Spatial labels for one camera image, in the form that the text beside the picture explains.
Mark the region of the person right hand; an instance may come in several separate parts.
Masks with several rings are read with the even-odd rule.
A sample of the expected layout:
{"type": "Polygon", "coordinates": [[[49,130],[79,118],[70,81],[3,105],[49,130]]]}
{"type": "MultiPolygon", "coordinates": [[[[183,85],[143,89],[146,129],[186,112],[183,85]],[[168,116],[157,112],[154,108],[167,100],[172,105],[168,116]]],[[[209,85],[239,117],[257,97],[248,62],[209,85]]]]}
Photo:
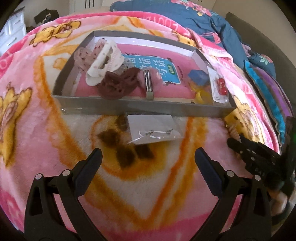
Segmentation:
{"type": "Polygon", "coordinates": [[[288,196],[282,191],[269,190],[271,197],[271,216],[276,216],[284,212],[288,203],[288,196]]]}

